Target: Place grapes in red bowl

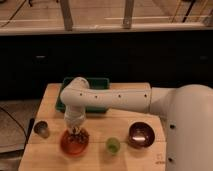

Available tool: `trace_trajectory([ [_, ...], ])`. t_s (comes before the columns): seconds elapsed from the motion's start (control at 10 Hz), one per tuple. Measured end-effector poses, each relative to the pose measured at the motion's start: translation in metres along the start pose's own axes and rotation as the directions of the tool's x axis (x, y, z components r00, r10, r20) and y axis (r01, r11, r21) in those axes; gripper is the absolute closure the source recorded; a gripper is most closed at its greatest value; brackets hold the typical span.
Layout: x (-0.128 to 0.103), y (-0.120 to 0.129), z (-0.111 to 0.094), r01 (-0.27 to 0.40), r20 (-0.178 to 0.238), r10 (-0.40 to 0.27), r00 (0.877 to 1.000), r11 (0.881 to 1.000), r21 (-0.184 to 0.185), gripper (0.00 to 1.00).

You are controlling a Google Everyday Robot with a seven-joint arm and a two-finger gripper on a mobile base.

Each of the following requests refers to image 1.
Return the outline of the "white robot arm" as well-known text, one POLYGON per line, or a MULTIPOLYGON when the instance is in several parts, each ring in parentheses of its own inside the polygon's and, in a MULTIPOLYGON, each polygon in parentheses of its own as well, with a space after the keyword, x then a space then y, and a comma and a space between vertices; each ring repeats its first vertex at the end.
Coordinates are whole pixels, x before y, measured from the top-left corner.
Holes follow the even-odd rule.
POLYGON ((65 120, 80 126, 87 107, 150 113, 167 119, 165 171, 213 171, 213 88, 189 84, 179 88, 92 89, 74 78, 61 92, 65 120))

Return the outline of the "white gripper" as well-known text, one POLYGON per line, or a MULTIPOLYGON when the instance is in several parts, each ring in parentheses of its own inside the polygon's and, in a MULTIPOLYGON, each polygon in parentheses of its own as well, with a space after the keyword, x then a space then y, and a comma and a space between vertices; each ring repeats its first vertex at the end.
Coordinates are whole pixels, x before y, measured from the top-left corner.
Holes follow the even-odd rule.
POLYGON ((80 127, 86 119, 84 107, 67 106, 64 114, 64 120, 69 129, 80 127))

